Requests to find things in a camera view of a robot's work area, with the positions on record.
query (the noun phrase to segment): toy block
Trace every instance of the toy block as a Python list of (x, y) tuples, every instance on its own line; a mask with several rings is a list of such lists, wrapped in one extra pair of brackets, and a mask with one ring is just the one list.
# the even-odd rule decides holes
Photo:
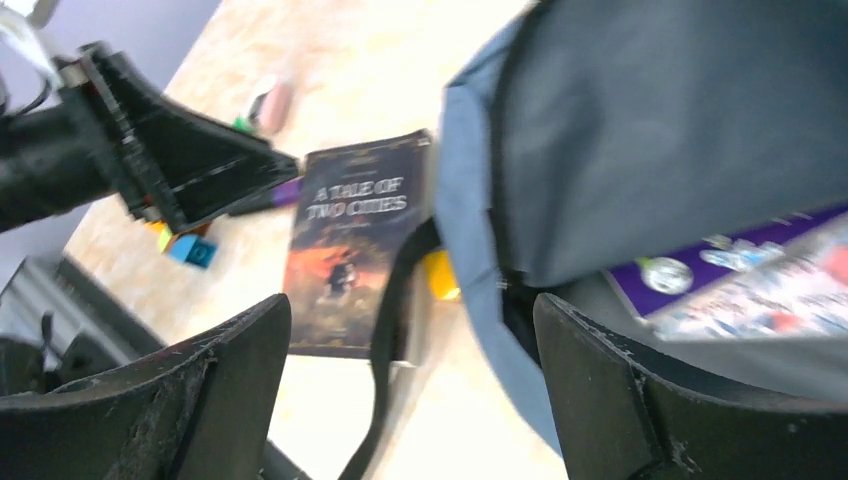
[(208, 268), (218, 249), (199, 235), (187, 233), (181, 235), (168, 249), (168, 256), (182, 263)]
[(424, 257), (424, 270), (430, 290), (439, 300), (455, 300), (460, 296), (448, 253), (444, 250), (433, 252)]
[(171, 234), (171, 231), (167, 227), (159, 232), (159, 238), (156, 239), (156, 248), (159, 249), (159, 253), (166, 253), (171, 248), (174, 240), (176, 240), (174, 235)]
[(156, 233), (162, 233), (162, 230), (168, 228), (165, 222), (145, 222), (144, 226)]

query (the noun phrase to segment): blue backpack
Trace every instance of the blue backpack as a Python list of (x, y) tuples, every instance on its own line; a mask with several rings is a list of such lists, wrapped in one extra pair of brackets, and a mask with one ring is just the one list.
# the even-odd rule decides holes
[(848, 201), (845, 58), (835, 0), (541, 0), (507, 25), (447, 87), (435, 215), (401, 250), (378, 314), (366, 441), (382, 428), (404, 280), (439, 246), (492, 370), (557, 451), (533, 324), (543, 293), (703, 370), (848, 398), (842, 341), (664, 345), (598, 281)]

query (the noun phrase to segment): yellow object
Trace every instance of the yellow object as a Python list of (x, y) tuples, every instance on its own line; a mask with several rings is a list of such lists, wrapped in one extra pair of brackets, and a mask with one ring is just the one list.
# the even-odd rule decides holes
[(146, 222), (144, 226), (156, 233), (162, 233), (162, 230), (168, 228), (165, 222)]
[(455, 300), (459, 298), (459, 285), (450, 265), (448, 252), (442, 250), (424, 257), (424, 268), (427, 272), (427, 283), (433, 295), (439, 300)]
[(168, 227), (164, 227), (159, 231), (159, 240), (156, 241), (156, 248), (159, 249), (159, 253), (164, 253), (168, 249), (168, 244), (171, 243), (172, 237), (173, 235)]

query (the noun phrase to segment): pink eraser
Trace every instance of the pink eraser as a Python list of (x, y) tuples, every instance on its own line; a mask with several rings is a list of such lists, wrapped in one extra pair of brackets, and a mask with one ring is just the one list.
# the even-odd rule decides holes
[(290, 81), (278, 76), (265, 78), (252, 97), (248, 118), (253, 126), (264, 135), (274, 135), (282, 130), (293, 94)]

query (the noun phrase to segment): white plastic part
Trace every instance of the white plastic part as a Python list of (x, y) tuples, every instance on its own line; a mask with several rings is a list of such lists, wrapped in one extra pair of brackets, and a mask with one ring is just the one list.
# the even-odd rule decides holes
[(5, 3), (0, 4), (0, 39), (35, 67), (53, 91), (64, 86), (62, 76), (53, 63), (53, 55), (46, 48), (41, 32), (34, 28), (24, 15)]
[(59, 0), (0, 0), (0, 5), (23, 15), (34, 28), (42, 29), (53, 18)]

